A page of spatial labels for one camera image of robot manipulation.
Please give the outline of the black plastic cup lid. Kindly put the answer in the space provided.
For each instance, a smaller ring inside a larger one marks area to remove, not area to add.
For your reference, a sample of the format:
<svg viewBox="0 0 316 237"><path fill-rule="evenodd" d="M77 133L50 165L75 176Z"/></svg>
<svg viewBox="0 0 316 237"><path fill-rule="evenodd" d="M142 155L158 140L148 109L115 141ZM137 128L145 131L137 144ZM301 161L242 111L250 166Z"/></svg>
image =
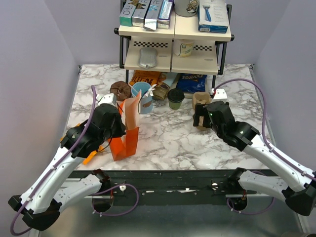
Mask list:
<svg viewBox="0 0 316 237"><path fill-rule="evenodd" d="M167 94L167 98L169 101L171 101L172 103L180 103L184 100L185 95L184 92L178 88L174 88L169 90L168 94Z"/></svg>

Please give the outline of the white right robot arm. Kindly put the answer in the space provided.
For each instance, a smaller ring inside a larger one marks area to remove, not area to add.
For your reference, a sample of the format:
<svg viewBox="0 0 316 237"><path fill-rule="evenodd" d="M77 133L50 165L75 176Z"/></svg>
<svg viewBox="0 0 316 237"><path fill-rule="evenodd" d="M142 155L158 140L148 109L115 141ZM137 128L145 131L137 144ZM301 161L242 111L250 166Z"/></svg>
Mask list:
<svg viewBox="0 0 316 237"><path fill-rule="evenodd" d="M255 191L282 200L294 212L309 216L316 206L316 173L273 146L252 125L236 121L228 102L195 105L193 125L211 128L227 145L244 152L268 167L275 176L237 168L222 188L234 194Z"/></svg>

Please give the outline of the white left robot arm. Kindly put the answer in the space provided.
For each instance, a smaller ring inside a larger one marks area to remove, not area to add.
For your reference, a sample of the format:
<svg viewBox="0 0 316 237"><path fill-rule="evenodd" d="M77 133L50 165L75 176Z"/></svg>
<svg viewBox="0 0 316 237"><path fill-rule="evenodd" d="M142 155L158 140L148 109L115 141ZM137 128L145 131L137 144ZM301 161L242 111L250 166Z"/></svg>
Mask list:
<svg viewBox="0 0 316 237"><path fill-rule="evenodd" d="M23 194L12 196L8 204L23 215L22 220L29 228L48 229L71 204L90 194L104 195L109 191L108 177L101 170L93 171L68 188L60 188L100 145L123 135L125 126L117 107L98 105L89 119L67 131L53 160L36 182Z"/></svg>

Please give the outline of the orange paper gift bag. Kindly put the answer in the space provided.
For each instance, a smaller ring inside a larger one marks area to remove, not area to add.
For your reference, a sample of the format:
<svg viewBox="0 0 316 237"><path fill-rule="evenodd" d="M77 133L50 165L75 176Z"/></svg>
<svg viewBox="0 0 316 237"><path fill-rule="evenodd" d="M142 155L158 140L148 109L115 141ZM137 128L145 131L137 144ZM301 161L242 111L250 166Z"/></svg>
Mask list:
<svg viewBox="0 0 316 237"><path fill-rule="evenodd" d="M136 97L125 99L118 103L119 113L125 125L126 134L121 138L114 138L110 143L110 150L114 161L123 160L136 154L139 137L139 102L141 92Z"/></svg>

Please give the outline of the green paper coffee cup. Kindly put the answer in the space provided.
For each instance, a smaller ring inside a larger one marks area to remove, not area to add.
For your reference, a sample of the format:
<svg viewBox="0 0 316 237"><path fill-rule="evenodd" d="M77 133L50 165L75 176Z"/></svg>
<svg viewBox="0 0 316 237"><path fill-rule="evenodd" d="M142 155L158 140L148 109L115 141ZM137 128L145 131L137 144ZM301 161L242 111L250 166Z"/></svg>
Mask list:
<svg viewBox="0 0 316 237"><path fill-rule="evenodd" d="M182 100L181 101L168 100L168 104L169 104L170 109L178 110L181 107Z"/></svg>

